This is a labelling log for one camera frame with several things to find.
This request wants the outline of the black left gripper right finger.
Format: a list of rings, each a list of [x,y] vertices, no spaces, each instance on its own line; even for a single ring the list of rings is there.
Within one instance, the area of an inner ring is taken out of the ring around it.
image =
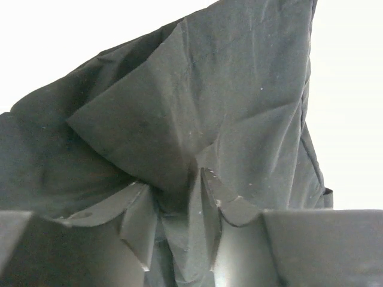
[[[200,171],[216,286],[381,286],[381,210],[261,210]]]

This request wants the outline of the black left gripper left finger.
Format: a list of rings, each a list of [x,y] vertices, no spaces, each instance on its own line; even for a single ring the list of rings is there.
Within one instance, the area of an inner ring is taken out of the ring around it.
[[[2,286],[143,286],[156,211],[135,182],[69,218],[1,212]]]

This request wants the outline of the black trousers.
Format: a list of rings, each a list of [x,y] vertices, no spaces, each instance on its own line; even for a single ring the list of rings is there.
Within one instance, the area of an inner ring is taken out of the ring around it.
[[[306,123],[316,1],[218,1],[1,115],[1,209],[67,217],[134,181],[159,205],[151,286],[212,286],[199,170],[262,210],[332,207]]]

